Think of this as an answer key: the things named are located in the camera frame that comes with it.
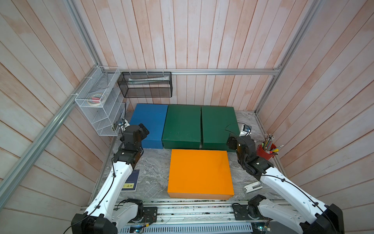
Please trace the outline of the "blue shoebox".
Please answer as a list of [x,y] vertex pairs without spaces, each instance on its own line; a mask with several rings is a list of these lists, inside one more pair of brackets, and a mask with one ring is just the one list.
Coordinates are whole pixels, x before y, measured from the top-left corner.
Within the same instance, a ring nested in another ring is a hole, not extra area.
[[164,104],[141,104],[136,105],[132,114],[130,125],[143,124],[149,134],[142,140],[143,148],[163,149],[162,136],[166,121],[168,105]]

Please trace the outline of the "orange shoebox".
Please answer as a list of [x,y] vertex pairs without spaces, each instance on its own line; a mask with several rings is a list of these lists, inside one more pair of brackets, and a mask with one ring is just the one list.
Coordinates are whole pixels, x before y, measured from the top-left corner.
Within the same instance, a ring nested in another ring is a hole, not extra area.
[[178,199],[228,200],[235,195],[226,151],[171,151],[168,195]]

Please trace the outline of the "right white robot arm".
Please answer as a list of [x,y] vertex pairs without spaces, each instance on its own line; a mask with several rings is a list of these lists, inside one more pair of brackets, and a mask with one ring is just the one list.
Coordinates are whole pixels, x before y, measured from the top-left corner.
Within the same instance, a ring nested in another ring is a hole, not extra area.
[[255,142],[250,136],[231,133],[227,146],[236,152],[238,163],[247,173],[272,188],[295,208],[292,211],[275,204],[265,196],[256,195],[246,206],[238,203],[232,205],[236,219],[257,220],[266,217],[298,234],[345,232],[342,210],[335,204],[326,205],[309,195],[286,178],[271,162],[258,156]]

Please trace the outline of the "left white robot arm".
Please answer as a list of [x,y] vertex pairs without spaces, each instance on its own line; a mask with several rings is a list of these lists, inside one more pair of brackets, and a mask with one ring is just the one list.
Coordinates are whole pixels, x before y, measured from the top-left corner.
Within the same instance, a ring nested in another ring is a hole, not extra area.
[[128,125],[122,132],[121,144],[112,158],[112,169],[95,199],[82,214],[76,214],[71,227],[73,234],[117,234],[129,221],[143,218],[143,204],[127,199],[114,210],[122,188],[144,154],[142,140],[149,134],[143,125]]

